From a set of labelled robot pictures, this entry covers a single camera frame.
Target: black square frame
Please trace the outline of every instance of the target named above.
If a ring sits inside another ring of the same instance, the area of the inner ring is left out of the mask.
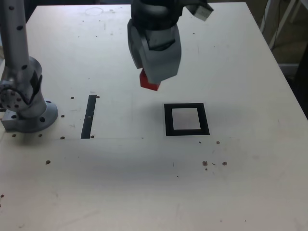
[[[166,103],[164,104],[164,108],[166,136],[197,136],[210,134],[203,103]],[[172,116],[172,109],[174,108],[197,108],[200,129],[174,130]]]

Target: red block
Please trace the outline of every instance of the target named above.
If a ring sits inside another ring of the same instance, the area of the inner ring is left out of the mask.
[[[140,73],[140,86],[143,88],[147,88],[150,90],[158,90],[160,83],[154,84],[154,83],[149,83],[148,77],[146,76],[145,71],[142,69]]]

